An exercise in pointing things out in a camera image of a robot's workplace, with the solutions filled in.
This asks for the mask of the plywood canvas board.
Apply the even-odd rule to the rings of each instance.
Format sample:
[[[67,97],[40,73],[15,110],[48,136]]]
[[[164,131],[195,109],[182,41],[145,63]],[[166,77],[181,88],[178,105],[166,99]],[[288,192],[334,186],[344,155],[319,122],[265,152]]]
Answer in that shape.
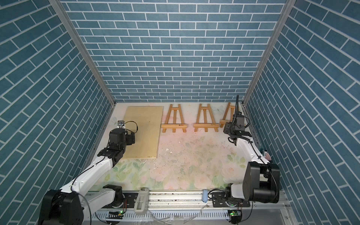
[[[135,131],[135,143],[126,147],[125,159],[157,158],[162,106],[129,106],[124,121]]]

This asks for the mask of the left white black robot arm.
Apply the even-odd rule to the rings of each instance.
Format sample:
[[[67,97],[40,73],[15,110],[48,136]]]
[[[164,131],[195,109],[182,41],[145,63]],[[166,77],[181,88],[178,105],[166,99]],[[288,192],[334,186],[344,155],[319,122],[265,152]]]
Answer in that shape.
[[[135,143],[135,133],[115,128],[109,134],[107,146],[78,176],[58,190],[49,190],[43,197],[38,224],[81,225],[104,206],[124,207],[125,196],[121,186],[105,185],[86,196],[91,187],[123,157],[126,147]]]

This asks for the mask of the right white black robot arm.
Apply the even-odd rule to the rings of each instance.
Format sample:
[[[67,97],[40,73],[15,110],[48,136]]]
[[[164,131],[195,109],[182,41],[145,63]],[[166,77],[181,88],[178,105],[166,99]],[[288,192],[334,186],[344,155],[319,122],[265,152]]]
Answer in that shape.
[[[280,195],[280,169],[261,154],[255,146],[249,132],[241,130],[240,125],[228,122],[224,133],[229,135],[229,142],[242,150],[247,160],[243,181],[229,184],[225,198],[229,202],[277,203]]]

